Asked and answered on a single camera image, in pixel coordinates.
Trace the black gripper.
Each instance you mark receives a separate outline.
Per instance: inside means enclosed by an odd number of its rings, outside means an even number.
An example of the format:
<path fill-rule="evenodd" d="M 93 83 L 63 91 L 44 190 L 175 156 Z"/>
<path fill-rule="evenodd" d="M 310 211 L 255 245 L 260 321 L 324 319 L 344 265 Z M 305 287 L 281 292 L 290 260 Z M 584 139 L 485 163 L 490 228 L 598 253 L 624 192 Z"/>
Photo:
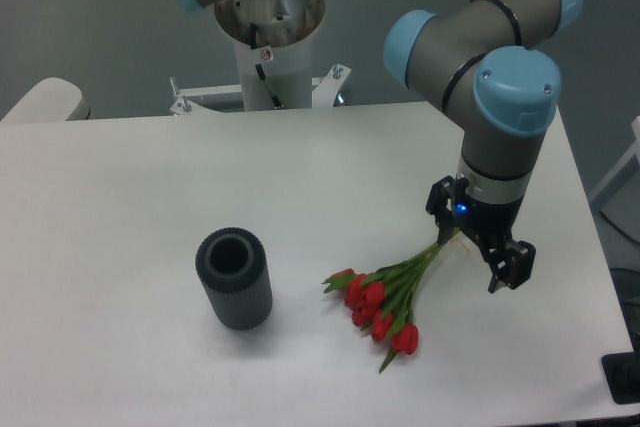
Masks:
<path fill-rule="evenodd" d="M 456 180 L 446 176 L 431 187 L 425 210 L 435 219 L 438 244 L 446 244 L 460 230 L 479 248 L 491 270 L 488 292 L 515 290 L 531 276 L 536 248 L 512 237 L 522 199 L 505 204 L 481 202 L 468 195 L 454 198 Z"/>

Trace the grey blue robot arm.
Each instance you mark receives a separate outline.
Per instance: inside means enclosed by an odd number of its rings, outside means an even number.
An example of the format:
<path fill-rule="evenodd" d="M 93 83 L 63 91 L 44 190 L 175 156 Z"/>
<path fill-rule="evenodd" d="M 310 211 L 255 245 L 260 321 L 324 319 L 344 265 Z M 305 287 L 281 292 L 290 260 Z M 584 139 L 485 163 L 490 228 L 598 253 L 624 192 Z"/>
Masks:
<path fill-rule="evenodd" d="M 179 0 L 212 8 L 237 45 L 247 110 L 308 108 L 313 86 L 306 42 L 324 0 Z M 426 209 L 440 242 L 460 229 L 490 266 L 490 289 L 517 288 L 531 275 L 535 248 L 513 238 L 561 90 L 556 64 L 537 50 L 578 17 L 583 0 L 469 0 L 448 18 L 414 10 L 390 29 L 387 70 L 464 133 L 454 177 L 435 183 Z"/>

